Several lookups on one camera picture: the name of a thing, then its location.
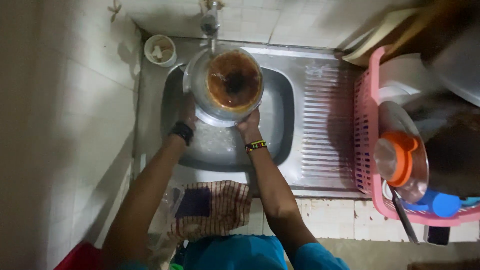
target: blue shirt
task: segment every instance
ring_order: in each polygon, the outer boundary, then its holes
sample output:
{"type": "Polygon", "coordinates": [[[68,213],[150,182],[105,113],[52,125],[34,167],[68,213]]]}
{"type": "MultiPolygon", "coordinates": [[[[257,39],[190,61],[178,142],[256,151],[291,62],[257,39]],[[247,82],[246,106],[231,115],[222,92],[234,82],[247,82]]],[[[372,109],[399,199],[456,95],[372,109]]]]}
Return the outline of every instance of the blue shirt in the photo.
{"type": "MultiPolygon", "coordinates": [[[[300,247],[294,261],[295,270],[348,270],[346,263],[335,258],[319,243],[300,247]]],[[[287,270],[283,247],[275,236],[233,235],[206,237],[189,243],[183,265],[185,270],[287,270]]],[[[128,262],[120,270],[147,270],[128,262]]]]}

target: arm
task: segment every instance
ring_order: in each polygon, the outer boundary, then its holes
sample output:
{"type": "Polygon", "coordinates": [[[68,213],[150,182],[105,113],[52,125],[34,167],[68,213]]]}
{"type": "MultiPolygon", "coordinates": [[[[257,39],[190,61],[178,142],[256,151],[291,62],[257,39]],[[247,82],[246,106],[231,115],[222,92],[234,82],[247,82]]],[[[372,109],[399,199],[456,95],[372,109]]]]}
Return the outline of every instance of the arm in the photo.
{"type": "MultiPolygon", "coordinates": [[[[191,98],[188,98],[185,108],[180,119],[194,130],[195,106],[191,98]]],[[[183,138],[175,134],[169,135],[133,182],[102,247],[108,269],[114,269],[130,260],[147,263],[148,228],[163,198],[173,167],[185,150],[183,138]]]]}
{"type": "MultiPolygon", "coordinates": [[[[245,144],[262,140],[259,121],[260,113],[256,109],[245,122],[237,126],[245,144]]],[[[256,149],[248,155],[256,170],[268,225],[282,243],[290,261],[294,261],[295,253],[301,246],[318,241],[305,226],[295,196],[268,149],[256,149]]]]}

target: wall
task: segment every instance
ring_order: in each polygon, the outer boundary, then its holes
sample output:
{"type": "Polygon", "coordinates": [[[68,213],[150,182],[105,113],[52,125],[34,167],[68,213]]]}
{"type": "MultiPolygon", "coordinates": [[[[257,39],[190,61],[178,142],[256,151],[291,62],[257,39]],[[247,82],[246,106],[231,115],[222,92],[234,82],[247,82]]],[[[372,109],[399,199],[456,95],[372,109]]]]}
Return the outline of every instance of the wall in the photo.
{"type": "MultiPolygon", "coordinates": [[[[223,0],[220,39],[345,49],[414,0],[223,0]]],[[[199,0],[122,0],[152,34],[202,37],[199,0]]]]}
{"type": "Polygon", "coordinates": [[[128,188],[139,32],[109,0],[0,4],[0,265],[101,246],[128,188]]]}

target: wristband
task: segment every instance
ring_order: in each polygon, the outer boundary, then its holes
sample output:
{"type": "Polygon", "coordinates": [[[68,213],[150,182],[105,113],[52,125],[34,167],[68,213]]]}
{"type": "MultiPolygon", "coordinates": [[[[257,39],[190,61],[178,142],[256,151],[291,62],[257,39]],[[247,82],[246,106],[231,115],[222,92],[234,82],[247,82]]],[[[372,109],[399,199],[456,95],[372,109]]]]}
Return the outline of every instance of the wristband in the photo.
{"type": "Polygon", "coordinates": [[[263,140],[256,141],[256,142],[252,142],[251,144],[245,145],[245,151],[247,151],[247,153],[250,153],[253,150],[264,148],[264,147],[267,147],[267,143],[265,141],[263,140]]]}
{"type": "Polygon", "coordinates": [[[178,135],[185,140],[187,146],[190,146],[190,141],[193,138],[193,130],[183,121],[176,122],[169,134],[178,135]]]}

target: hand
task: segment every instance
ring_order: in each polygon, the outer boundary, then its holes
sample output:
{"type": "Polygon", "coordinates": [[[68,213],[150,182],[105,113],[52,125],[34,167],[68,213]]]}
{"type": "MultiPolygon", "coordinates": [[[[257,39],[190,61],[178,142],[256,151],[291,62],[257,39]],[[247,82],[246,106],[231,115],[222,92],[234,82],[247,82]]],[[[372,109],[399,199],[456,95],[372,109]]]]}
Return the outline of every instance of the hand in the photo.
{"type": "Polygon", "coordinates": [[[260,134],[258,129],[259,123],[260,112],[256,108],[244,121],[237,124],[237,129],[245,144],[262,140],[262,134],[260,134]]]}
{"type": "Polygon", "coordinates": [[[195,116],[195,99],[192,93],[183,96],[183,104],[180,110],[179,121],[183,121],[193,131],[195,131],[195,123],[198,118],[195,116]]]}

